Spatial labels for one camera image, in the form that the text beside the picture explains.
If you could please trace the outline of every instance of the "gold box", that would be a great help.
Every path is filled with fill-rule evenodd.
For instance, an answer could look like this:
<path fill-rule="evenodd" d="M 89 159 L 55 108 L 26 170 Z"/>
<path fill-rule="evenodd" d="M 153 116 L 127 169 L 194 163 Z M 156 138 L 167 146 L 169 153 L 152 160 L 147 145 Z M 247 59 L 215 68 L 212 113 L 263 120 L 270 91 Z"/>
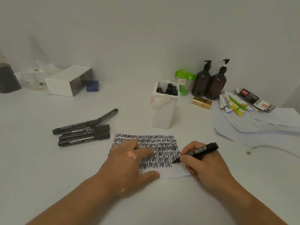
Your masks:
<path fill-rule="evenodd" d="M 204 107 L 206 109 L 210 109 L 212 101 L 195 96 L 192 100 L 192 104 Z"/>

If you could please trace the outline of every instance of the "hand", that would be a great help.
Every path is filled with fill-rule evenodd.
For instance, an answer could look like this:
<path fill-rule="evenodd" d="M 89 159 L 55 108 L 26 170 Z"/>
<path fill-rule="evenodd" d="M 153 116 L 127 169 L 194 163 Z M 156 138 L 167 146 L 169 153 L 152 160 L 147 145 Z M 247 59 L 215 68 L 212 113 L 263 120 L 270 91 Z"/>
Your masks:
<path fill-rule="evenodd" d="M 229 168 L 218 150 L 205 155 L 202 160 L 198 160 L 190 155 L 185 155 L 203 146 L 205 146 L 205 144 L 197 141 L 189 143 L 182 150 L 180 161 L 185 164 L 195 179 L 202 182 L 208 191 L 213 195 L 218 195 L 224 190 L 235 186 L 237 181 L 231 175 Z"/>
<path fill-rule="evenodd" d="M 152 155 L 154 152 L 148 148 L 140 148 L 136 139 L 124 140 L 119 146 L 112 148 L 95 176 L 104 183 L 112 198 L 127 197 L 159 179 L 157 171 L 139 174 L 140 159 Z"/>

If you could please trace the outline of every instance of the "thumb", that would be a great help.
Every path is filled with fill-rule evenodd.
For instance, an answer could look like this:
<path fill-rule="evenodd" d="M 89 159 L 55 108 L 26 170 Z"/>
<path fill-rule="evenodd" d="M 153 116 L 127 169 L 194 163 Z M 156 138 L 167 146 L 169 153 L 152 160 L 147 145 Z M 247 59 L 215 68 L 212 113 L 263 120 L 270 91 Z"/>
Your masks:
<path fill-rule="evenodd" d="M 196 172 L 201 172 L 204 168 L 204 162 L 201 160 L 198 160 L 190 155 L 181 155 L 180 156 L 180 162 L 182 162 L 186 166 L 190 166 L 193 168 Z"/>
<path fill-rule="evenodd" d="M 149 171 L 147 173 L 141 174 L 139 176 L 139 187 L 144 188 L 146 185 L 150 184 L 156 179 L 160 178 L 160 174 L 157 171 Z"/>

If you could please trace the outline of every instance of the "paper sheet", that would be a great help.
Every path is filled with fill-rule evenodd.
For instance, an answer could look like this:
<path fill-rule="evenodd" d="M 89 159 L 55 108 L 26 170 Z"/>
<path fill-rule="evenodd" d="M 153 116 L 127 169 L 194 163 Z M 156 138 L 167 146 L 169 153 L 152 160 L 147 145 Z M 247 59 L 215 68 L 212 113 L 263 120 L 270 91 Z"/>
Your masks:
<path fill-rule="evenodd" d="M 227 121 L 218 106 L 212 106 L 211 111 L 215 130 L 226 138 L 250 147 L 278 147 L 300 156 L 300 137 L 297 133 L 283 131 L 265 133 L 239 132 Z"/>
<path fill-rule="evenodd" d="M 294 108 L 274 108 L 272 112 L 252 112 L 251 117 L 264 123 L 300 128 L 300 114 Z"/>
<path fill-rule="evenodd" d="M 221 110 L 220 110 L 220 112 L 240 132 L 258 133 L 258 132 L 266 132 L 266 131 L 290 131 L 290 132 L 296 132 L 296 133 L 300 134 L 300 128 L 287 127 L 287 126 L 282 126 L 282 125 L 272 125 L 272 124 L 264 122 L 263 120 L 258 121 L 257 119 L 254 119 L 252 117 L 252 115 L 255 116 L 255 114 L 252 114 L 252 113 L 257 113 L 257 112 L 252 112 L 252 113 L 245 112 L 243 114 L 243 116 L 238 116 L 235 113 L 228 114 L 225 111 L 221 111 Z M 265 113 L 266 115 L 272 115 L 272 112 L 270 112 L 270 113 L 258 112 L 258 113 Z"/>
<path fill-rule="evenodd" d="M 130 140 L 132 138 L 137 139 L 140 148 L 147 147 L 154 151 L 153 156 L 146 156 L 141 159 L 141 173 L 156 170 L 160 173 L 160 178 L 179 178 L 190 175 L 190 172 L 182 163 L 172 163 L 172 161 L 180 156 L 180 151 L 178 150 L 174 136 L 117 133 L 114 137 L 111 149 L 115 145 L 120 145 L 124 140 Z"/>

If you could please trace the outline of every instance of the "brown bottle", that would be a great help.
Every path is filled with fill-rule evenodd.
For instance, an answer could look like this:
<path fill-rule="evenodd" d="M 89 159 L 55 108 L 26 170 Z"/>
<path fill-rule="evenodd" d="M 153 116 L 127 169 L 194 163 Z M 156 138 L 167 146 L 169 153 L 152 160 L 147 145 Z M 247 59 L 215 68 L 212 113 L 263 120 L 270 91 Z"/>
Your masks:
<path fill-rule="evenodd" d="M 209 73 L 212 66 L 211 60 L 205 60 L 207 62 L 201 72 L 198 72 L 192 88 L 192 95 L 202 97 L 206 88 L 208 80 L 212 77 Z"/>
<path fill-rule="evenodd" d="M 225 73 L 227 71 L 227 63 L 230 59 L 224 59 L 225 64 L 220 68 L 219 73 L 216 75 L 213 75 L 206 86 L 206 89 L 204 91 L 204 95 L 209 100 L 216 100 L 219 98 L 219 95 L 221 94 L 221 91 L 223 90 L 223 87 L 225 86 L 227 79 L 225 77 Z"/>

